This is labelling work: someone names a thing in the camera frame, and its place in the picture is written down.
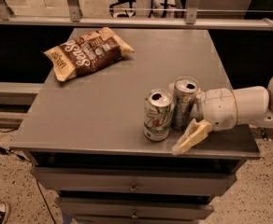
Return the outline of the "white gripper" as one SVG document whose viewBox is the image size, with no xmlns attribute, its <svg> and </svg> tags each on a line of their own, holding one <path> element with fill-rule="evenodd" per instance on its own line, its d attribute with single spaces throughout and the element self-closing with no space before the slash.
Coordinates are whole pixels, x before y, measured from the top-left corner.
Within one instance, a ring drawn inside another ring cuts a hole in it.
<svg viewBox="0 0 273 224">
<path fill-rule="evenodd" d="M 168 85 L 172 98 L 174 98 L 174 87 L 174 83 Z M 199 92 L 191 117 L 194 119 L 172 147 L 173 155 L 186 153 L 207 138 L 212 130 L 218 132 L 234 128 L 237 124 L 237 105 L 234 94 L 227 88 Z"/>
</svg>

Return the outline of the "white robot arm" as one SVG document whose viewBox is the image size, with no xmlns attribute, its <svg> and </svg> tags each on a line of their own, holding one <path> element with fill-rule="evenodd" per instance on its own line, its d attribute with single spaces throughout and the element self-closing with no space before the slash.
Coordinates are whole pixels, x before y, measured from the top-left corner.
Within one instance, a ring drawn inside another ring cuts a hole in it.
<svg viewBox="0 0 273 224">
<path fill-rule="evenodd" d="M 173 155 L 186 153 L 208 134 L 242 124 L 273 128 L 273 78 L 267 87 L 200 91 L 194 99 L 190 124 L 172 147 Z"/>
</svg>

